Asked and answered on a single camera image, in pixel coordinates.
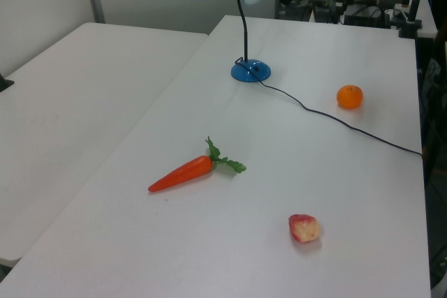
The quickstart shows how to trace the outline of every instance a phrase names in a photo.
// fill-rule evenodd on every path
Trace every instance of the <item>lamp base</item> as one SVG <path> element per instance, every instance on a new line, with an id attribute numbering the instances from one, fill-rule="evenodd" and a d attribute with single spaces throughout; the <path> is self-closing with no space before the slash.
<path id="1" fill-rule="evenodd" d="M 12 84 L 14 84 L 14 81 L 12 81 L 12 80 L 5 80 L 5 79 L 0 75 L 0 92 L 2 92 L 3 90 L 6 90 L 6 89 L 9 88 Z"/>
<path id="2" fill-rule="evenodd" d="M 250 73 L 250 69 L 256 74 L 256 77 Z M 231 76 L 235 80 L 241 82 L 259 82 L 270 77 L 272 71 L 270 67 L 257 59 L 247 59 L 246 61 L 239 61 L 231 68 Z"/>

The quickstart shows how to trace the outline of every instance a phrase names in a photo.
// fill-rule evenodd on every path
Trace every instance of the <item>lamp neck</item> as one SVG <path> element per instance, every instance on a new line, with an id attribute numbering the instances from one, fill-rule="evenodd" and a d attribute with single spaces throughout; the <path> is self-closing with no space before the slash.
<path id="1" fill-rule="evenodd" d="M 245 16 L 244 11 L 242 10 L 242 4 L 240 3 L 240 0 L 237 0 L 237 7 L 239 7 L 240 16 L 242 18 L 242 23 L 244 24 L 244 61 L 247 61 L 247 54 L 248 54 L 248 34 L 247 34 L 247 23 L 245 22 Z"/>

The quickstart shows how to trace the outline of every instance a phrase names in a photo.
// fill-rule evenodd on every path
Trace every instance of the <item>toy carrot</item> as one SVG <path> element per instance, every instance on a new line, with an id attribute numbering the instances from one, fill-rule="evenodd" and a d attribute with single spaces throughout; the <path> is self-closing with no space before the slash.
<path id="1" fill-rule="evenodd" d="M 226 163 L 231 166 L 238 174 L 247 169 L 245 165 L 236 161 L 229 160 L 228 157 L 219 158 L 221 152 L 213 145 L 210 137 L 208 137 L 208 139 L 205 141 L 210 147 L 209 156 L 202 155 L 193 159 L 192 161 L 189 161 L 188 163 L 183 164 L 181 167 L 178 167 L 162 179 L 153 183 L 149 187 L 149 192 L 161 191 L 166 188 L 170 188 L 171 186 L 189 181 L 190 179 L 203 176 L 204 174 L 211 171 L 213 162 Z"/>

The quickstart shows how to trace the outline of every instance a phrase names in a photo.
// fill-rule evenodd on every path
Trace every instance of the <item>white table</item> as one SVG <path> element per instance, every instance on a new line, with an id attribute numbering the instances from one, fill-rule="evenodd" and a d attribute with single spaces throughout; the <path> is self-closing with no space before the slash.
<path id="1" fill-rule="evenodd" d="M 390 16 L 393 15 L 392 10 L 389 10 L 388 13 L 390 14 Z M 436 28 L 436 24 L 434 23 L 432 10 L 430 9 L 430 4 L 428 3 L 428 0 L 420 0 L 418 12 L 416 13 L 416 19 L 422 20 L 422 25 L 423 25 L 422 29 L 418 30 L 419 37 L 434 38 L 436 36 L 438 31 Z M 315 22 L 313 12 L 311 14 L 309 21 Z"/>
<path id="2" fill-rule="evenodd" d="M 13 266 L 206 39 L 85 24 L 0 93 L 0 264 Z"/>
<path id="3" fill-rule="evenodd" d="M 266 84 L 420 151 L 413 41 L 380 29 L 247 24 L 249 55 L 272 68 Z M 421 158 L 234 80 L 242 51 L 241 19 L 227 16 L 0 297 L 430 297 Z M 365 92 L 359 110 L 337 107 L 348 83 Z M 208 135 L 247 171 L 220 167 L 147 192 L 204 154 Z M 318 241 L 293 241 L 296 213 L 319 219 Z"/>

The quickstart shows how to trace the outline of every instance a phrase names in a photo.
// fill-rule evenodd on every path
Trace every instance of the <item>apple piece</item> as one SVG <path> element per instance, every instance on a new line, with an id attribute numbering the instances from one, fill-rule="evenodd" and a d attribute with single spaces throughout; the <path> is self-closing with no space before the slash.
<path id="1" fill-rule="evenodd" d="M 320 236 L 320 225 L 313 216 L 307 214 L 293 214 L 288 219 L 293 238 L 298 242 L 308 242 Z"/>

